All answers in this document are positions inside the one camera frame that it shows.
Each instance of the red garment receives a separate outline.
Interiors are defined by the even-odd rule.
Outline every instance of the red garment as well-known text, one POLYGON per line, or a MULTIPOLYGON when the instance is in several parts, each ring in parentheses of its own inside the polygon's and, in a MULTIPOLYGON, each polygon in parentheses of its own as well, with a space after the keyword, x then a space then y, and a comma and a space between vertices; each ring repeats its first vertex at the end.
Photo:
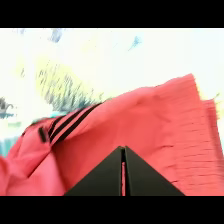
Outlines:
POLYGON ((0 158, 0 195, 63 195, 126 145, 185 195, 224 195, 215 105, 192 75, 28 127, 0 158))

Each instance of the black pointed object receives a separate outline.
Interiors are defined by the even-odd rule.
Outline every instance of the black pointed object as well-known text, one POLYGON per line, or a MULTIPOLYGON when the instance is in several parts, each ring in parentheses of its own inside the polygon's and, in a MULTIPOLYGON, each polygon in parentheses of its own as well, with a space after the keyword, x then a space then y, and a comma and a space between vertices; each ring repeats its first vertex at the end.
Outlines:
POLYGON ((114 150, 65 196, 120 196, 121 151, 114 150))
POLYGON ((128 147, 125 149, 125 159, 127 196, 184 196, 128 147))

